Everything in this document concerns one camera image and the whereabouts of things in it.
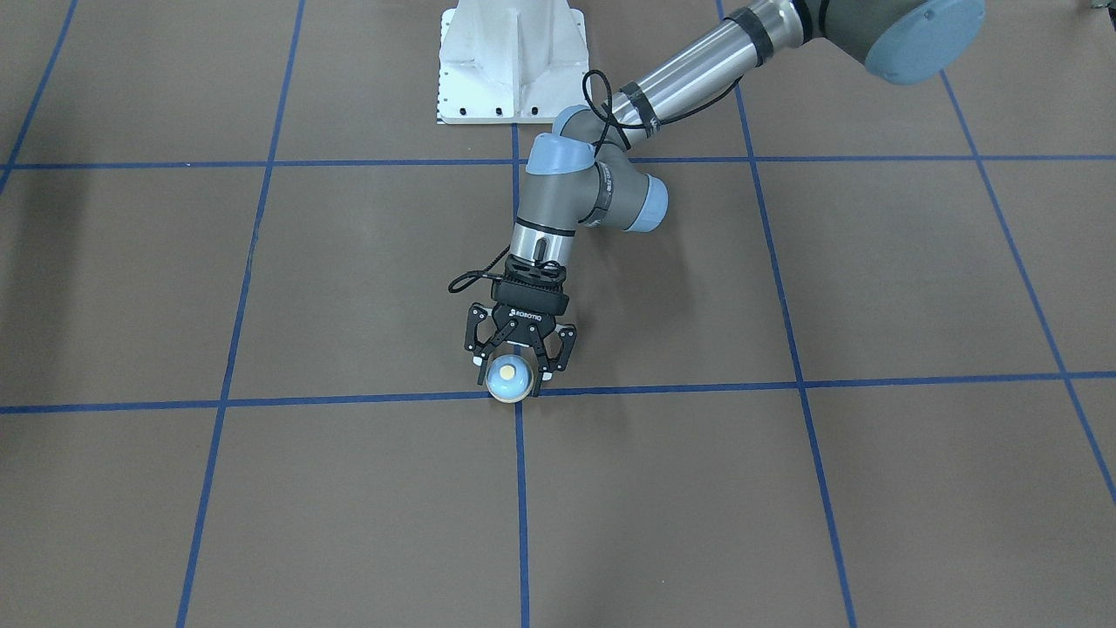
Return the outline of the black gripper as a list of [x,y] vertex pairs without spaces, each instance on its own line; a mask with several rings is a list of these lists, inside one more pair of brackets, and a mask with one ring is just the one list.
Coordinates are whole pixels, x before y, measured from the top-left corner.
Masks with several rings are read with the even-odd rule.
[[[566,278],[562,265],[507,265],[506,273],[491,277],[494,309],[480,303],[466,307],[464,350],[472,355],[478,386],[485,385],[489,365],[502,342],[533,347],[533,396],[555,373],[567,370],[578,330],[573,323],[555,322],[568,306],[562,293]],[[559,339],[555,355],[546,347],[550,335]]]

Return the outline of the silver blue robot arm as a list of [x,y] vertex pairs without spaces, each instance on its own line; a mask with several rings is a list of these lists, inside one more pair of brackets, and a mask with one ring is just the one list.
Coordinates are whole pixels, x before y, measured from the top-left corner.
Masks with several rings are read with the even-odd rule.
[[779,51],[816,38],[885,83],[924,83],[977,39],[985,12],[982,1],[750,1],[654,71],[609,89],[602,104],[558,112],[527,156],[513,234],[497,257],[502,272],[485,267],[449,287],[492,284],[492,305],[466,315],[464,349],[479,385],[514,403],[567,369],[577,330],[561,323],[562,283],[579,228],[650,232],[666,218],[665,183],[642,174],[631,148],[705,112]]

